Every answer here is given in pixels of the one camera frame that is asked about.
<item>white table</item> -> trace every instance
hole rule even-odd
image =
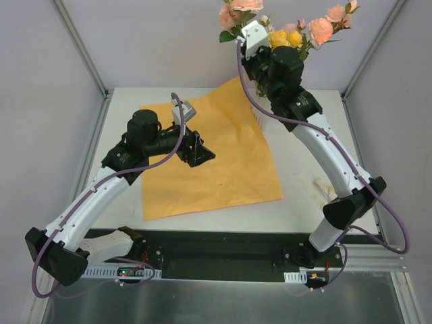
[[[91,178],[101,166],[101,161],[107,152],[118,143],[120,136],[126,131],[126,124],[132,113],[140,109],[141,105],[167,103],[170,100],[171,92],[176,92],[181,99],[187,99],[200,97],[210,91],[212,91],[211,88],[116,88],[92,164]],[[311,92],[320,102],[340,140],[350,154],[356,157],[339,92],[335,90],[313,90]],[[310,152],[293,134],[290,134],[278,121],[271,120],[270,123],[264,135],[275,161],[283,189],[283,199],[143,221],[142,184],[141,179],[137,179],[128,190],[108,206],[93,228],[114,229],[126,225],[138,230],[313,232],[322,220],[323,214],[296,174],[301,173],[310,180],[311,184],[315,178],[322,178],[329,182],[328,177]],[[377,234],[375,219],[371,211],[355,224]]]

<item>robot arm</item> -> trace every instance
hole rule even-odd
[[[182,105],[182,109],[185,122],[196,114],[188,102]],[[141,257],[142,237],[128,227],[121,227],[109,235],[98,238],[84,239],[84,236],[108,205],[131,186],[142,172],[128,172],[114,176],[96,189],[95,185],[99,181],[118,171],[145,167],[149,165],[149,157],[167,154],[174,149],[181,132],[179,107],[175,106],[172,113],[173,125],[162,130],[154,111],[135,112],[128,122],[127,132],[108,152],[102,161],[102,167],[87,188],[44,230],[34,227],[26,234],[26,243],[35,261],[48,237],[54,231],[59,231],[48,245],[40,266],[61,285],[73,284],[89,265],[124,255],[130,258]],[[198,132],[185,127],[181,136],[182,142],[176,153],[189,166],[196,167],[215,158],[215,154],[203,146],[203,140]],[[93,193],[61,227],[63,218],[76,208],[78,202],[88,192]]]
[[[372,178],[347,155],[358,170],[356,176],[346,157],[335,146],[336,142],[346,151],[329,125],[320,104],[300,86],[304,64],[297,50],[280,46],[272,51],[267,32],[256,21],[245,26],[242,34],[242,65],[249,79],[257,82],[264,90],[276,116],[296,122],[281,121],[313,154],[337,194],[335,200],[323,207],[325,218],[318,228],[303,246],[290,253],[290,259],[298,265],[313,268],[320,254],[331,248],[344,230],[375,203],[375,197],[358,176],[365,179],[379,195],[386,184],[381,177]],[[325,130],[328,135],[323,135],[320,130]]]

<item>orange paper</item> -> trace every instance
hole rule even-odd
[[[239,78],[188,101],[197,111],[188,127],[200,133],[216,158],[191,168],[174,155],[160,167],[145,171],[144,220],[283,198],[269,147]],[[155,111],[166,128],[173,120],[172,107],[167,103],[141,109]],[[160,159],[153,157],[150,163]]]

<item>gray wall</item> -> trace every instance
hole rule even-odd
[[[0,2],[0,314],[21,323],[24,236],[69,203],[101,97],[50,1]]]
[[[219,44],[222,0],[65,0],[108,88],[216,87],[237,74],[235,44]],[[275,26],[324,17],[344,1],[264,0]],[[342,42],[312,51],[304,86],[343,90],[396,0],[360,0]]]
[[[364,163],[385,178],[384,197],[410,231],[406,260],[427,323],[432,322],[431,12],[430,0],[408,2],[348,100]],[[387,214],[381,218],[390,241],[401,243],[395,222]]]

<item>pink rose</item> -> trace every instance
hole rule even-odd
[[[306,20],[300,19],[298,22],[299,22],[299,27],[301,30],[306,28]]]
[[[327,42],[333,34],[333,26],[325,18],[311,21],[309,23],[309,30],[312,42],[318,46]]]
[[[229,30],[236,25],[236,21],[231,16],[230,7],[224,3],[219,12],[219,21],[223,29]]]
[[[351,28],[352,26],[352,15],[348,13],[342,20],[342,26],[346,28]]]
[[[357,0],[352,0],[352,1],[350,1],[350,3],[351,3],[351,11],[358,7],[357,6]]]
[[[342,5],[335,5],[329,9],[326,17],[330,22],[340,22],[345,15],[345,7]]]
[[[296,24],[286,24],[285,26],[282,27],[282,30],[285,30],[286,32],[293,32],[293,31],[297,30],[297,25]]]
[[[229,3],[231,10],[253,10],[258,11],[263,8],[263,0],[232,0]]]

